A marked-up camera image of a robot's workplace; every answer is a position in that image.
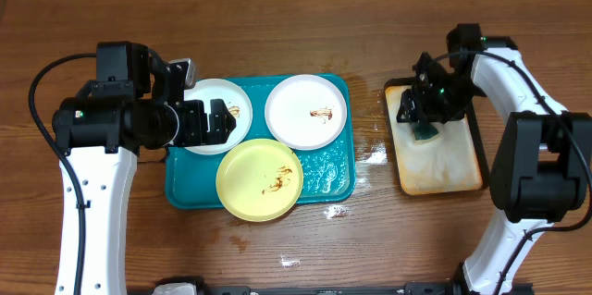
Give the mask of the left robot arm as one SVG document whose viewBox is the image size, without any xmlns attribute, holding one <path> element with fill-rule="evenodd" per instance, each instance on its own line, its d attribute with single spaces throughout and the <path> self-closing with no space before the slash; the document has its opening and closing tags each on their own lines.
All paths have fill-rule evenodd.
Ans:
<svg viewBox="0 0 592 295">
<path fill-rule="evenodd" d="M 58 294 L 124 294 L 127 212 L 141 148 L 217 145 L 236 120 L 221 99 L 187 101 L 189 59 L 99 43 L 96 77 L 55 111 L 64 188 Z"/>
</svg>

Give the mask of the green and yellow sponge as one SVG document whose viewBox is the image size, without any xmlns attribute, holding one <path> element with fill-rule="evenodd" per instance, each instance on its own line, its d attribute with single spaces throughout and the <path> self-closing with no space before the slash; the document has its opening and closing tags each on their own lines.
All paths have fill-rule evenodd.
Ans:
<svg viewBox="0 0 592 295">
<path fill-rule="evenodd" d="M 413 135 L 417 141 L 429 141 L 436 138 L 439 130 L 431 123 L 416 122 L 412 124 Z"/>
</svg>

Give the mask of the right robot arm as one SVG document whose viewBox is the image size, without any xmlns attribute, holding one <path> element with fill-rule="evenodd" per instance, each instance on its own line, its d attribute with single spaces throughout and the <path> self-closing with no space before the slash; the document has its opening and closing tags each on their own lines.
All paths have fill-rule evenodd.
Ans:
<svg viewBox="0 0 592 295">
<path fill-rule="evenodd" d="M 460 24 L 444 55 L 422 53 L 413 76 L 385 87 L 402 190 L 488 187 L 493 215 L 451 281 L 412 282 L 408 294 L 529 294 L 513 279 L 565 215 L 591 205 L 591 117 L 548 95 L 515 42 Z"/>
</svg>

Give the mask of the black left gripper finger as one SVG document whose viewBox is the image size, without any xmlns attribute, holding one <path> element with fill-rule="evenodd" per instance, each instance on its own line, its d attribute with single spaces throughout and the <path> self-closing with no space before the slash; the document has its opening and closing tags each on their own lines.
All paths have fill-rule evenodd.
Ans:
<svg viewBox="0 0 592 295">
<path fill-rule="evenodd" d="M 231 132 L 236 128 L 236 123 L 232 122 L 216 122 L 210 126 L 207 132 L 208 143 L 226 143 Z"/>
<path fill-rule="evenodd" d="M 228 110 L 223 99 L 212 99 L 210 101 L 210 114 L 208 119 L 211 122 L 235 122 L 236 118 Z"/>
</svg>

